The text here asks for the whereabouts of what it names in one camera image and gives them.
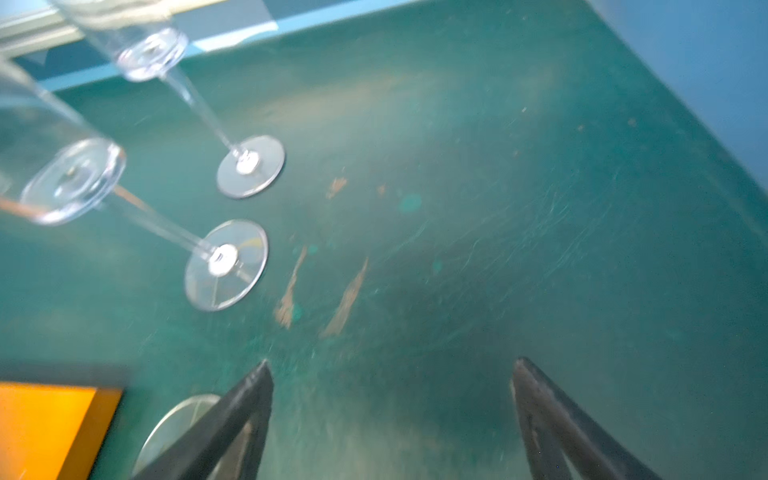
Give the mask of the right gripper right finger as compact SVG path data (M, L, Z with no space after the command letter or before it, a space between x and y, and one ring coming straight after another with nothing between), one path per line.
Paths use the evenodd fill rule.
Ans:
M657 479L527 357L511 378L518 424L534 479Z

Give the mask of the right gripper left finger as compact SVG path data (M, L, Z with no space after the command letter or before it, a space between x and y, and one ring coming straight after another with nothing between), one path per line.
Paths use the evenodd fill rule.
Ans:
M255 479L272 413L274 379L267 360L218 399L135 479L206 479L235 445L236 479Z

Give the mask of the clear flute glass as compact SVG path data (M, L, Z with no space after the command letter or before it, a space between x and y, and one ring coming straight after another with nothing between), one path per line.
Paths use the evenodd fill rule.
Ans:
M184 290L203 311L243 299L268 258L265 230L229 220L199 237L120 186L122 146L42 88L9 60L1 62L1 208L44 226L109 211L188 251Z
M154 427L142 446L132 475L138 474L178 441L219 399L220 397L215 394L196 395L172 408ZM208 476L209 479L240 478L251 434L251 424L247 423Z
M276 180L286 159L283 144L269 135L238 141L225 131L178 66L189 40L161 2L55 1L53 5L126 80L161 80L216 135L228 150L217 170L217 186L224 195L247 198Z

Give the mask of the clear flute glass front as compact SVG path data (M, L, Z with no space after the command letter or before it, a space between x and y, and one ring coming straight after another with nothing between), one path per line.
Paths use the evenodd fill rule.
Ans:
M247 198L276 180L286 159L283 144L269 135L238 141L225 131L178 66L189 40L161 2L55 1L53 5L126 80L161 80L216 135L228 150L217 170L217 186L224 195Z

